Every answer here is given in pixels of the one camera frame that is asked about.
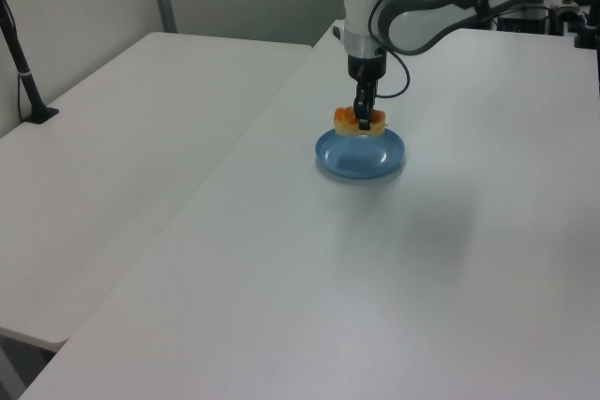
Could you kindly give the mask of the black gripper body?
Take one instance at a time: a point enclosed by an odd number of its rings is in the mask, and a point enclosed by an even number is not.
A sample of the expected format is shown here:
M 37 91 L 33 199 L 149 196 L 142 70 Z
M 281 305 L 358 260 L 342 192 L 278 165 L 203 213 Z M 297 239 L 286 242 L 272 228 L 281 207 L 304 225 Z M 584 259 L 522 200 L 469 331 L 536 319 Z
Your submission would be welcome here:
M 386 73 L 386 55 L 381 54 L 375 58 L 358 58 L 349 55 L 348 73 L 359 86 L 376 83 Z

